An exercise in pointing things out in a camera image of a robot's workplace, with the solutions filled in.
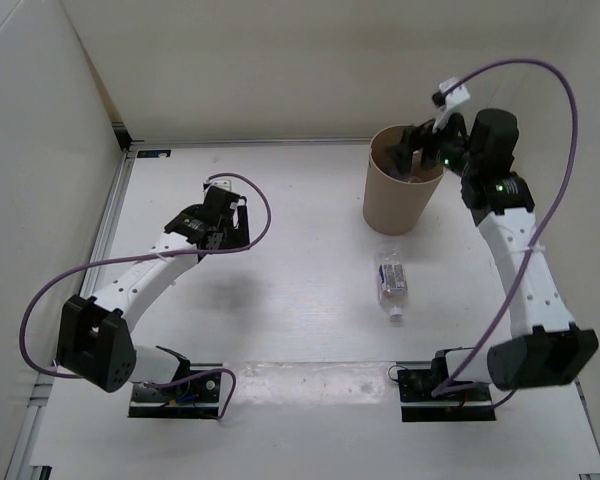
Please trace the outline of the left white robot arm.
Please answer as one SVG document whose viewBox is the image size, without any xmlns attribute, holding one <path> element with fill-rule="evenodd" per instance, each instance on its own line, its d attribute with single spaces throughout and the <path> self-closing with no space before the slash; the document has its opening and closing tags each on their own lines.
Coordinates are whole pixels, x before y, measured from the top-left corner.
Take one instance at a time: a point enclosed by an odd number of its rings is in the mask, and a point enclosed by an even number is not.
<svg viewBox="0 0 600 480">
<path fill-rule="evenodd" d="M 152 251 L 89 298 L 78 295 L 62 308 L 56 359 L 59 364 L 111 393 L 125 383 L 155 384 L 171 400 L 190 388 L 191 362 L 160 346 L 134 345 L 138 321 L 178 277 L 195 267 L 204 250 L 249 243 L 246 199 L 218 185 L 204 201 L 182 210 L 165 227 Z"/>
</svg>

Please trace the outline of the clear bottle white orange label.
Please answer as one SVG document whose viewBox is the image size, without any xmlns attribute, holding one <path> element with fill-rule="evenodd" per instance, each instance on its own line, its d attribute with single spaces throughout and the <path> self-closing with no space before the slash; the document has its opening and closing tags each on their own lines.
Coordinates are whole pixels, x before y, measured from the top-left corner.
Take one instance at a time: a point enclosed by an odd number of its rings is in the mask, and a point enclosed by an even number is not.
<svg viewBox="0 0 600 480">
<path fill-rule="evenodd" d="M 384 247 L 376 255 L 379 305 L 392 323 L 402 323 L 408 298 L 404 263 L 396 248 Z"/>
</svg>

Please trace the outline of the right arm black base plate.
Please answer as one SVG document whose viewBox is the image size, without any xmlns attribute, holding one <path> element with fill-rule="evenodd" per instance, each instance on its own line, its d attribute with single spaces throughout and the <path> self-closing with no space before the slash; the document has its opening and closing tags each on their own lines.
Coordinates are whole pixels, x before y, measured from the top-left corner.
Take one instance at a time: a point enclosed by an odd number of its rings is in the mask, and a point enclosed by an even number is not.
<svg viewBox="0 0 600 480">
<path fill-rule="evenodd" d="M 389 381 L 398 388 L 403 423 L 494 422 L 489 387 L 478 385 L 433 396 L 445 371 L 429 363 L 394 363 L 387 369 Z"/>
</svg>

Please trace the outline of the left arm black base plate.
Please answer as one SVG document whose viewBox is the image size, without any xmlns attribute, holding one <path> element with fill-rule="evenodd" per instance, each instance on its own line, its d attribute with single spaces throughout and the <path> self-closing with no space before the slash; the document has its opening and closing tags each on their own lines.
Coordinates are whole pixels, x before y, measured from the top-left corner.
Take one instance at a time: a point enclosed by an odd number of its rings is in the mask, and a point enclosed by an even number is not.
<svg viewBox="0 0 600 480">
<path fill-rule="evenodd" d="M 211 374 L 168 389 L 133 385 L 127 416 L 133 419 L 211 420 L 219 415 L 220 365 L 194 364 L 184 377 L 210 370 Z"/>
</svg>

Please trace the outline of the blue label Pocari Sweat bottle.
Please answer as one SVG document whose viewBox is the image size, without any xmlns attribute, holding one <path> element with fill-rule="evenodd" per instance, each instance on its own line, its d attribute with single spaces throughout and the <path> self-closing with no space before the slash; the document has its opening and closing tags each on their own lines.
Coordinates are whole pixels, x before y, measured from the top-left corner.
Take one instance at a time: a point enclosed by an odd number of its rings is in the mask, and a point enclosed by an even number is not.
<svg viewBox="0 0 600 480">
<path fill-rule="evenodd" d="M 407 183 L 406 180 L 409 176 L 417 176 L 414 173 L 413 167 L 414 167 L 414 165 L 410 165 L 408 169 L 406 169 L 404 172 L 401 172 L 395 165 L 393 165 L 390 168 L 388 168 L 385 171 L 385 173 L 387 176 L 389 176 L 390 178 L 392 178 L 394 180 Z"/>
</svg>

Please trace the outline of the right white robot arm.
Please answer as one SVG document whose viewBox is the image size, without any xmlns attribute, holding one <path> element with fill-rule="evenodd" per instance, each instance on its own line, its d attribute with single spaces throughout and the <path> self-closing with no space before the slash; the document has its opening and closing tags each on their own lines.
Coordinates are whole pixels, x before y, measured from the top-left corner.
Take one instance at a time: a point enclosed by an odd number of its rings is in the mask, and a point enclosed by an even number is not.
<svg viewBox="0 0 600 480">
<path fill-rule="evenodd" d="M 506 297 L 496 317 L 509 317 L 509 340 L 488 346 L 489 326 L 469 349 L 443 353 L 445 365 L 429 375 L 431 395 L 450 400 L 462 390 L 493 385 L 517 391 L 572 383 L 599 348 L 592 329 L 581 329 L 566 308 L 539 243 L 543 224 L 526 181 L 513 172 L 519 138 L 516 117 L 501 109 L 480 111 L 471 127 L 452 114 L 406 126 L 385 149 L 390 165 L 408 174 L 444 167 L 459 176 L 461 196 L 487 243 Z"/>
</svg>

